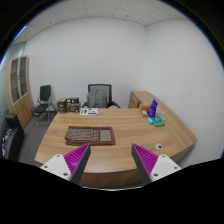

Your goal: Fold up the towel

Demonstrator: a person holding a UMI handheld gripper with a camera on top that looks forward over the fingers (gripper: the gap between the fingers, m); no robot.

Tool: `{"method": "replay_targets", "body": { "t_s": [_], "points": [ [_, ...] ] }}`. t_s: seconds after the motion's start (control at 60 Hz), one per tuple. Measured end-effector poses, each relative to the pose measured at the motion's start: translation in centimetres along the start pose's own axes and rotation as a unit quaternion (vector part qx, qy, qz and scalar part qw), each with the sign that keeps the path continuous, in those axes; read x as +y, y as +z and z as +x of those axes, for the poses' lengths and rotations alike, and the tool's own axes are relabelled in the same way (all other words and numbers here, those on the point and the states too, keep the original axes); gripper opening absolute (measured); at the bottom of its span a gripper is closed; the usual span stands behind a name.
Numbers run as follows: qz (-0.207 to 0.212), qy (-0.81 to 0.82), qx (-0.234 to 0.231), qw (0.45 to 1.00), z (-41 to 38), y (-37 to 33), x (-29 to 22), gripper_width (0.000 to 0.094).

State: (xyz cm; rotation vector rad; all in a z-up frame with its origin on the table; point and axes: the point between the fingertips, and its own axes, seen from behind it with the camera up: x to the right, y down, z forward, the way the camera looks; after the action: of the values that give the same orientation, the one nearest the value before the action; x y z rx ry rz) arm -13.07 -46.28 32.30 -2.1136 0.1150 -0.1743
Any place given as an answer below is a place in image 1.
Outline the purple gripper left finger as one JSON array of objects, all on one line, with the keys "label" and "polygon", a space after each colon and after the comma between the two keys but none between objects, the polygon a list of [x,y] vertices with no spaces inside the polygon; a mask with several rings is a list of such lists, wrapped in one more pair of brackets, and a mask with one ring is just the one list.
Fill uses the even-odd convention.
[{"label": "purple gripper left finger", "polygon": [[85,144],[65,155],[56,154],[42,165],[41,169],[75,184],[79,184],[90,154],[90,145]]}]

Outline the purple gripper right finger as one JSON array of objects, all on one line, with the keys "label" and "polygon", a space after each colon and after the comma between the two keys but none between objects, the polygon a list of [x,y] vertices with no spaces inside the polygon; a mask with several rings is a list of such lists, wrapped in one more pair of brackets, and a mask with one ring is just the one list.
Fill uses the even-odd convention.
[{"label": "purple gripper right finger", "polygon": [[143,186],[181,169],[181,167],[167,155],[156,155],[136,144],[132,145],[131,154],[137,166]]}]

